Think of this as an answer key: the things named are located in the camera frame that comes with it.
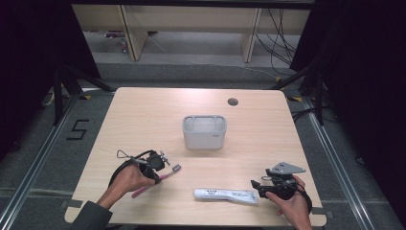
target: table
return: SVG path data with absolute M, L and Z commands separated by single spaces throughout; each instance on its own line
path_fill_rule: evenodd
M 229 105 L 228 100 L 238 100 Z M 182 120 L 187 115 L 222 115 L 227 119 L 224 145 L 218 150 L 185 148 Z M 124 160 L 117 150 L 136 155 L 162 150 L 180 172 L 136 198 L 125 195 L 112 208 L 110 222 L 157 225 L 278 226 L 277 206 L 265 198 L 258 205 L 195 200 L 196 188 L 252 190 L 265 169 L 281 161 L 305 168 L 300 178 L 314 207 L 322 207 L 284 95 L 280 91 L 187 88 L 120 88 L 110 105 L 83 170 L 73 200 L 97 201 L 111 174 Z M 165 167 L 159 174 L 169 173 Z M 69 207 L 72 222 L 79 208 Z M 312 225 L 325 215 L 310 215 Z

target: toothpaste tube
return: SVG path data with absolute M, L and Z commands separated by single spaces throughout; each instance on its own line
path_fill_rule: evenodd
M 195 189 L 194 197 L 198 199 L 231 200 L 251 204 L 258 203 L 256 194 L 245 190 Z

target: gray carpet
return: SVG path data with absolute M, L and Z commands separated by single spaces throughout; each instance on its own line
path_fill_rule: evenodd
M 220 67 L 212 65 L 125 65 L 98 64 L 103 82 L 113 87 L 194 87 L 194 88 L 241 88 L 264 89 L 276 80 L 262 72 L 276 76 L 272 68 Z M 278 69 L 279 72 L 292 73 Z M 83 87 L 94 87 L 82 82 Z M 286 96 L 297 96 L 300 81 L 288 85 L 283 92 Z M 79 181 L 81 171 L 102 125 L 105 113 L 111 103 L 111 95 L 93 95 L 89 100 L 78 100 L 70 113 L 67 123 L 58 136 L 56 145 L 41 170 L 38 179 L 25 201 L 11 229 L 65 229 L 63 201 L 69 200 Z M 305 109 L 303 103 L 289 102 L 291 111 Z M 325 129 L 340 159 L 344 164 L 356 191 L 364 201 L 376 229 L 403 229 L 391 206 L 382 195 L 371 174 L 364 166 L 356 163 L 356 151 L 348 140 L 346 132 L 334 120 L 331 109 L 324 110 Z M 81 140 L 68 140 L 79 137 L 72 127 L 78 119 L 77 127 L 87 129 Z M 30 167 L 54 121 L 54 108 L 47 106 L 38 110 L 25 135 L 20 138 L 20 149 L 10 152 L 0 163 L 0 208 L 3 209 Z M 327 225 L 324 229 L 359 229 L 358 222 L 346 200 L 341 186 L 330 166 L 325 150 L 313 128 L 308 115 L 296 122 L 309 167 L 327 212 Z M 134 229 L 137 226 L 124 226 Z M 169 229 L 164 227 L 139 227 L 139 229 Z

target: dark sleeve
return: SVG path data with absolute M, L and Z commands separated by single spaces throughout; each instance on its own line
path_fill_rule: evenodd
M 73 230 L 99 230 L 104 229 L 110 221 L 112 212 L 99 204 L 87 201 L 80 213 L 72 223 Z

